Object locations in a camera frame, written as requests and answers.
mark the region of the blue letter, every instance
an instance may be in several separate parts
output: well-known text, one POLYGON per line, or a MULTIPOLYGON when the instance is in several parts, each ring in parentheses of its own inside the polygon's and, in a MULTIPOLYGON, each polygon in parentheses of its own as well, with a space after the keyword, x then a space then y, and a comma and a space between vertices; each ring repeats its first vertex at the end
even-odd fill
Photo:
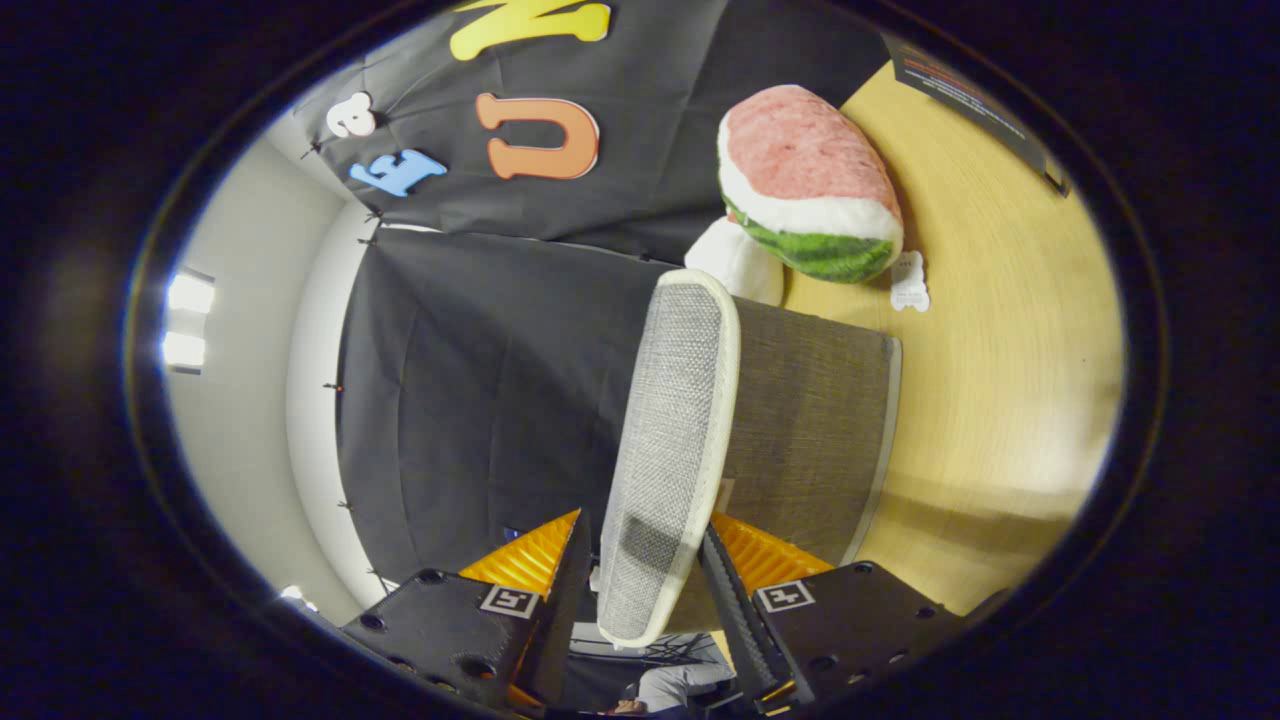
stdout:
POLYGON ((383 155, 370 163, 367 170, 360 163, 351 167, 351 177, 390 192, 396 197, 408 197, 407 190, 413 183, 428 176, 443 176, 445 172, 444 165, 417 150, 402 151, 398 165, 394 155, 383 155))

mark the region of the tag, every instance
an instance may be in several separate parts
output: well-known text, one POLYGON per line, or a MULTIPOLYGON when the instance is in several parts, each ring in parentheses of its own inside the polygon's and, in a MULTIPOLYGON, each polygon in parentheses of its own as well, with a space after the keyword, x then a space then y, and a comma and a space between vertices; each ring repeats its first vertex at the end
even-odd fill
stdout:
POLYGON ((804 607, 815 602, 813 593, 800 580, 791 580, 781 585, 769 585, 755 591, 755 593, 760 598, 760 603, 764 605, 765 612, 782 612, 783 610, 804 607))
POLYGON ((538 606, 538 600, 541 596, 535 592, 522 591, 520 588, 508 588, 506 585, 493 585, 489 594, 485 596, 484 601, 480 603, 480 610, 485 612, 497 612, 498 615, 511 615, 512 618, 524 618, 525 620, 534 616, 534 607, 538 606))
POLYGON ((924 255, 916 250, 902 252, 890 268, 893 287, 888 291, 888 301, 895 310, 915 307, 918 313, 929 309, 929 288, 924 286, 924 255))

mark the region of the foam letter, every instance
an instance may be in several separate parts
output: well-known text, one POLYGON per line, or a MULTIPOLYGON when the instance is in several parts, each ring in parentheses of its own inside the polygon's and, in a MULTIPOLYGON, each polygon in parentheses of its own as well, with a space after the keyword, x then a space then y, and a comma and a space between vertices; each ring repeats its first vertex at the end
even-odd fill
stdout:
POLYGON ((576 102, 543 97, 498 100, 485 92, 476 96, 476 115, 488 129, 498 129, 507 120, 545 120, 564 128, 562 147, 512 147, 497 137, 490 140, 489 164, 502 179, 515 176, 573 179, 595 167, 600 128, 576 102))
POLYGON ((498 9, 453 33, 449 49, 454 58, 466 61, 475 59, 485 47, 512 40, 550 35, 572 35, 582 42, 604 40, 609 33, 608 5, 590 3, 572 13, 547 14, 575 3, 581 0, 476 0, 454 12, 493 6, 498 9))
POLYGON ((443 176, 445 172, 444 165, 417 150, 402 151, 398 165, 394 155, 383 155, 370 163, 369 169, 360 163, 351 167, 351 177, 390 192, 396 197, 408 197, 407 191, 413 183, 428 176, 443 176))
POLYGON ((367 92, 356 92, 349 100, 343 100, 329 108, 329 113, 324 118, 325 123, 338 137, 348 135, 369 137, 378 127, 374 114, 369 111, 372 104, 374 99, 367 92))

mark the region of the wooden table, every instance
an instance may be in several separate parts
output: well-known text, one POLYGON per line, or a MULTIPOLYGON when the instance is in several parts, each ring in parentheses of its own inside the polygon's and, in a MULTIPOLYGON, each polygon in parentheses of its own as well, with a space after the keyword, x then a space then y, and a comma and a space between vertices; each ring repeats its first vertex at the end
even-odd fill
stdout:
POLYGON ((927 313, 787 272, 783 306, 902 341, 897 430, 859 560, 968 612, 1016 584, 1087 498, 1116 420, 1116 288, 1079 193, 1062 199, 968 119, 882 68, 841 108, 890 168, 927 313))

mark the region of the watermelon slice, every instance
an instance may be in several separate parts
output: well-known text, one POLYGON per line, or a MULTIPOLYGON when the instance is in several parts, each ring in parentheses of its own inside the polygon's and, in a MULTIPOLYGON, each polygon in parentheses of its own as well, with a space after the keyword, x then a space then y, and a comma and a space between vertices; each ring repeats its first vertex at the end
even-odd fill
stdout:
POLYGON ((721 195, 753 238, 823 281, 874 277, 902 251, 902 211, 884 161, 849 118, 783 85, 721 120, 721 195))

